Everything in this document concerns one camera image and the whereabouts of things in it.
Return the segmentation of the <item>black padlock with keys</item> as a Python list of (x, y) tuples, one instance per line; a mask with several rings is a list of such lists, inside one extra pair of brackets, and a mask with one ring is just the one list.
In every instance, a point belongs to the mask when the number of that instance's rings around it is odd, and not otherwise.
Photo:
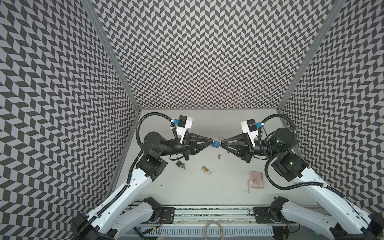
[(182, 163), (181, 161), (178, 161), (178, 162), (176, 163), (176, 166), (177, 166), (178, 168), (183, 169), (183, 170), (186, 169), (186, 165), (185, 165), (185, 163)]

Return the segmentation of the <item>small brass padlock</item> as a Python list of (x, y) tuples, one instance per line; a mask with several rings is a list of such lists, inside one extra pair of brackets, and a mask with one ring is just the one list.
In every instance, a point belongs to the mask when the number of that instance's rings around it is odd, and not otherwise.
[(206, 166), (203, 166), (203, 167), (202, 167), (202, 170), (203, 170), (204, 173), (206, 173), (206, 174), (208, 174), (208, 175), (211, 175), (211, 174), (212, 174), (212, 172), (211, 172)]

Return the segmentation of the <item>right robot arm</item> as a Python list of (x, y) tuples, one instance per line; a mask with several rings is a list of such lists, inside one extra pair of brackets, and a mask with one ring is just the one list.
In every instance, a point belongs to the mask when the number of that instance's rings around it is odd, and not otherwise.
[(272, 163), (273, 169), (293, 187), (302, 188), (328, 214), (320, 214), (300, 207), (284, 197), (276, 197), (269, 206), (271, 221), (295, 222), (327, 237), (330, 240), (376, 240), (384, 229), (382, 214), (369, 214), (348, 201), (339, 191), (329, 186), (312, 168), (295, 153), (288, 151), (294, 143), (294, 134), (279, 128), (264, 140), (257, 139), (255, 131), (224, 139), (222, 148), (249, 161), (253, 156), (270, 158), (280, 154)]

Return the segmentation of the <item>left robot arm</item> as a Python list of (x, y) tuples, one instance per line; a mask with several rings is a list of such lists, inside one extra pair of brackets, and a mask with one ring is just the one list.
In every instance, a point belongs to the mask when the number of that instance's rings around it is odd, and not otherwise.
[(168, 164), (163, 156), (183, 154), (188, 160), (213, 142), (211, 138), (190, 133), (185, 133), (183, 141), (166, 140), (157, 132), (148, 133), (129, 169), (127, 180), (98, 207), (72, 219), (72, 239), (117, 240), (141, 223), (158, 221), (161, 205), (152, 197), (144, 199), (132, 210), (126, 211), (126, 208), (163, 172)]

